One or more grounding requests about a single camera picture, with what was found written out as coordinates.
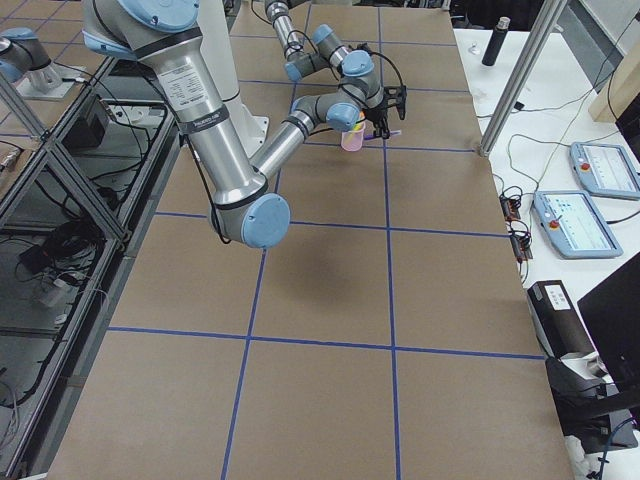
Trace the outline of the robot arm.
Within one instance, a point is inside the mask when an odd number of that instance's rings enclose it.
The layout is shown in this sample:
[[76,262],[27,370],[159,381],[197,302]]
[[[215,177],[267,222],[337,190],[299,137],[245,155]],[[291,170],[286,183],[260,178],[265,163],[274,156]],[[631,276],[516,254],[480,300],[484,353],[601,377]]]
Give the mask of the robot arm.
[[248,154],[229,107],[237,89],[220,93],[216,82],[234,79],[227,22],[219,1],[85,1],[83,36],[90,50],[150,68],[181,133],[186,136],[215,189],[210,219],[223,241],[268,249],[286,235],[290,208],[269,192],[269,180],[320,125],[340,132],[370,121],[377,138],[388,138],[387,111],[405,115],[404,85],[385,86],[373,52],[349,48],[326,24],[300,42],[289,11],[294,1],[267,1],[290,80],[325,68],[340,75],[334,93],[301,97],[274,136]]
[[262,1],[263,14],[250,2],[252,13],[276,33],[285,59],[284,69],[288,78],[299,82],[314,73],[329,69],[336,80],[343,76],[342,64],[351,53],[335,31],[321,24],[309,36],[295,27],[290,12],[304,1]]

